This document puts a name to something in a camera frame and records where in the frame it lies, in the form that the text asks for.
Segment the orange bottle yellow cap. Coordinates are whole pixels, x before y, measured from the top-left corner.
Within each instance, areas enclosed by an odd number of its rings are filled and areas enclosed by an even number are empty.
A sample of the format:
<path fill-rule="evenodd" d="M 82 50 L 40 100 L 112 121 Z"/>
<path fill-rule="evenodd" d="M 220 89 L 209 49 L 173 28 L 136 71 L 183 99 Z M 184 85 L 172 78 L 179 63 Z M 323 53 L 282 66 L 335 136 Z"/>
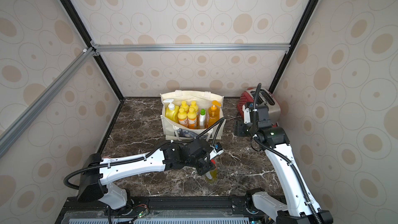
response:
<path fill-rule="evenodd" d="M 193 108 L 193 109 L 195 110 L 195 113 L 196 113 L 196 114 L 198 113 L 199 106 L 198 106 L 198 104 L 197 104 L 196 101 L 192 101 L 192 102 L 191 102 L 190 108 Z"/>
<path fill-rule="evenodd" d="M 198 123 L 197 123 L 197 112 L 195 111 L 195 108 L 190 107 L 189 111 L 187 113 L 188 117 L 188 128 L 190 129 L 197 129 Z"/>
<path fill-rule="evenodd" d="M 188 127 L 188 115 L 187 112 L 183 109 L 180 108 L 179 112 L 177 114 L 178 122 L 180 125 Z"/>
<path fill-rule="evenodd" d="M 181 106 L 180 106 L 180 109 L 183 109 L 186 113 L 188 113 L 189 112 L 189 105 L 187 104 L 187 102 L 186 101 L 182 101 L 181 102 Z"/>

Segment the orange pump dish soap bottle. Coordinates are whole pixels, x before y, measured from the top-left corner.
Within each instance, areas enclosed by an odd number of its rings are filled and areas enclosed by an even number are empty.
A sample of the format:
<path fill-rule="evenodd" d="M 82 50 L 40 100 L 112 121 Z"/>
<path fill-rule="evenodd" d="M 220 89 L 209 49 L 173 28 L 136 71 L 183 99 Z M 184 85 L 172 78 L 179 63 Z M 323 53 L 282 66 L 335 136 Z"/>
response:
<path fill-rule="evenodd" d="M 207 127 L 211 127 L 220 119 L 221 104 L 218 101 L 212 101 L 211 107 L 207 111 Z"/>

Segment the yellow-green bottle red cap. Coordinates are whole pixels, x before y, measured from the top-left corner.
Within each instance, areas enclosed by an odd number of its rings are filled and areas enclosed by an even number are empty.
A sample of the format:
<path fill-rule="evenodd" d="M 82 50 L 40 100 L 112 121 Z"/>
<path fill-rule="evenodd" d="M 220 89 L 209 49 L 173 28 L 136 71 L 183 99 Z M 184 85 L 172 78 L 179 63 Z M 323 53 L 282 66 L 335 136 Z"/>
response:
<path fill-rule="evenodd" d="M 214 159 L 211 159 L 213 168 L 205 174 L 205 179 L 210 183 L 215 183 L 217 180 L 217 166 Z"/>

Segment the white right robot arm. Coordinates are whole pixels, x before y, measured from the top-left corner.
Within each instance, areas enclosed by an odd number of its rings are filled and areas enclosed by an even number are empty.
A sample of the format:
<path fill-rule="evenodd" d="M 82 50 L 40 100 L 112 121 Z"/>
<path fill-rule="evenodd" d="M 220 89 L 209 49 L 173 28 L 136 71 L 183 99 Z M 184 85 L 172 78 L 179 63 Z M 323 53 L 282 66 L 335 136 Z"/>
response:
<path fill-rule="evenodd" d="M 311 194 L 296 161 L 290 141 L 282 127 L 238 121 L 235 134 L 251 137 L 271 161 L 282 186 L 286 203 L 273 198 L 265 191 L 247 193 L 248 208 L 262 211 L 276 224 L 332 224 L 331 213 L 320 207 Z"/>

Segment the cream starry night tote bag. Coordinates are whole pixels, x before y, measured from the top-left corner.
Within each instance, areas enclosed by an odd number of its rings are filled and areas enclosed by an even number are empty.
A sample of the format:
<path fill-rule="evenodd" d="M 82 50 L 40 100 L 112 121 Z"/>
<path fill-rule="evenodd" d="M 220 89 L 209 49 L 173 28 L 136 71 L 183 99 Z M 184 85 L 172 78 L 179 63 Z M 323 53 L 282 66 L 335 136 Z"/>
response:
<path fill-rule="evenodd" d="M 160 95 L 163 104 L 163 109 L 161 113 L 161 121 L 163 127 L 163 133 L 167 140 L 189 140 L 198 134 L 200 134 L 204 129 L 189 129 L 177 122 L 174 122 L 166 117 L 166 109 L 168 108 L 168 103 L 165 100 L 172 99 L 173 104 L 176 106 L 181 106 L 182 101 L 186 101 L 188 105 L 191 102 L 196 101 L 199 109 L 208 110 L 212 104 L 212 101 L 217 101 L 223 104 L 224 97 L 218 94 L 211 93 L 209 91 L 190 91 L 190 90 L 176 90 L 174 92 L 164 93 Z"/>

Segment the white bottle green cap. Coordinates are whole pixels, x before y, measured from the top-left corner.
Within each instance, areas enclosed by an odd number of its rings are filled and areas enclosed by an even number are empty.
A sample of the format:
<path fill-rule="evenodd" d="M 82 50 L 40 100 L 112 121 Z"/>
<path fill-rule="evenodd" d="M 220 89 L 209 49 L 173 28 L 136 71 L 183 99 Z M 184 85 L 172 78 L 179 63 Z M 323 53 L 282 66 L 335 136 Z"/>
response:
<path fill-rule="evenodd" d="M 206 127 L 206 111 L 205 109 L 201 109 L 199 114 L 199 128 L 205 129 Z"/>

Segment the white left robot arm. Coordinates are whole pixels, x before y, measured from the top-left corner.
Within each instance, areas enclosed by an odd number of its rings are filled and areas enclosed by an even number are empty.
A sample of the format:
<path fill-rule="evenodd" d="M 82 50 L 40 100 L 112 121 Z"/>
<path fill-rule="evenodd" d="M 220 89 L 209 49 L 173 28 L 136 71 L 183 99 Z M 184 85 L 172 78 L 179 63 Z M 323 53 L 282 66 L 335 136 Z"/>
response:
<path fill-rule="evenodd" d="M 223 153 L 221 144 L 204 139 L 189 143 L 168 141 L 148 153 L 121 158 L 102 158 L 93 154 L 80 172 L 77 200 L 80 203 L 100 201 L 113 210 L 128 210 L 133 201 L 130 192 L 115 181 L 145 173 L 195 168 L 204 175 L 215 168 L 212 159 Z"/>

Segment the yellow pump dish soap bottle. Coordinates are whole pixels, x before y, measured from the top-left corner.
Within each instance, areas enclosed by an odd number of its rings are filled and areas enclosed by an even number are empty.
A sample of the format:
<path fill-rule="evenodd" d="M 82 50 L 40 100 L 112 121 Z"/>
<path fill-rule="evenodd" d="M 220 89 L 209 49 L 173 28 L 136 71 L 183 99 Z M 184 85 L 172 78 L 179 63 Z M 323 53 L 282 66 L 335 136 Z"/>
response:
<path fill-rule="evenodd" d="M 175 105 L 173 101 L 174 99 L 165 99 L 163 101 L 165 104 L 165 117 L 175 123 L 178 123 L 179 106 Z"/>

